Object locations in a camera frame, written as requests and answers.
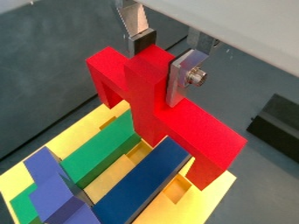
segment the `yellow base board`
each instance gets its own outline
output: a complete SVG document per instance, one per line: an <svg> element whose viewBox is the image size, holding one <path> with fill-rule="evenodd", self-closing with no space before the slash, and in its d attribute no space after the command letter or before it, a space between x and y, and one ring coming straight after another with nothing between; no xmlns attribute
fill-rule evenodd
<svg viewBox="0 0 299 224"><path fill-rule="evenodd" d="M64 159L128 109L129 106L125 101L121 101L112 109L100 105L45 146L60 159ZM151 150L148 144L141 141L87 186L84 190L93 202L103 198ZM208 219L236 177L225 171L209 186L200 191L184 177L192 162L193 158L181 168L179 174L157 194L133 223L199 224ZM0 191L15 223L19 223L19 220L9 201L32 183L33 179L23 161L0 176Z"/></svg>

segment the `black box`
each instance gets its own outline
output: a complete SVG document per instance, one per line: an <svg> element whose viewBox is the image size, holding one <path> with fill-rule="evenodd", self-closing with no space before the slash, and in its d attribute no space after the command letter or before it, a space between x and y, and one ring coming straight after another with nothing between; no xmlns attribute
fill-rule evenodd
<svg viewBox="0 0 299 224"><path fill-rule="evenodd" d="M299 105L275 94L247 131L299 162Z"/></svg>

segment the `red t-shaped block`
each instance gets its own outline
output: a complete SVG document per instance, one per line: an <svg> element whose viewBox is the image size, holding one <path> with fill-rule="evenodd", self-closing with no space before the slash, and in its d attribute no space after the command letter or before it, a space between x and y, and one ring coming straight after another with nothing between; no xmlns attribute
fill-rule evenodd
<svg viewBox="0 0 299 224"><path fill-rule="evenodd" d="M204 189L228 169L247 140L188 99L173 108L165 104L172 59L151 45L132 59L108 47L87 62L100 100L109 108L127 100L141 138L156 146L167 135L195 156L187 178Z"/></svg>

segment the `green block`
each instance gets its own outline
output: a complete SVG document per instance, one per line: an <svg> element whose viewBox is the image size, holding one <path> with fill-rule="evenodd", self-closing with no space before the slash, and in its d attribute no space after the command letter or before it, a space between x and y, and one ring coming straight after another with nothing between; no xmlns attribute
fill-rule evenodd
<svg viewBox="0 0 299 224"><path fill-rule="evenodd" d="M21 224L41 224L39 214L33 208L29 194L35 191L36 184L31 184L23 192L11 200L16 217Z"/></svg>
<svg viewBox="0 0 299 224"><path fill-rule="evenodd" d="M139 142L128 110L60 162L76 185L83 189Z"/></svg>

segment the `screw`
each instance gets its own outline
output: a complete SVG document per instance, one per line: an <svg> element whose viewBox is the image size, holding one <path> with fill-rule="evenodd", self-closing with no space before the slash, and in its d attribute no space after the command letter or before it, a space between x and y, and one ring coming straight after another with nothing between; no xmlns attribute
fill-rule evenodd
<svg viewBox="0 0 299 224"><path fill-rule="evenodd" d="M187 74L187 82L199 87L205 80L207 73L199 67L195 67Z"/></svg>

